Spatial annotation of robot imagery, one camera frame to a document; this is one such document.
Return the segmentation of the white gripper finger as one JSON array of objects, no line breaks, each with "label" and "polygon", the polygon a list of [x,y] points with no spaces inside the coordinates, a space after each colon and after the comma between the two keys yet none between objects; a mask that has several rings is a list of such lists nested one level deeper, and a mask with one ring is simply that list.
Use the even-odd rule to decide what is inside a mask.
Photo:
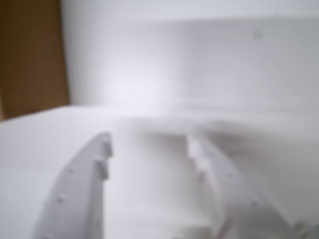
[{"label": "white gripper finger", "polygon": [[222,136],[187,135],[188,155],[210,219],[214,239],[304,239],[304,223],[289,223],[236,159],[248,151]]},{"label": "white gripper finger", "polygon": [[33,239],[101,239],[104,182],[113,155],[111,136],[100,133],[61,169],[42,206]]}]

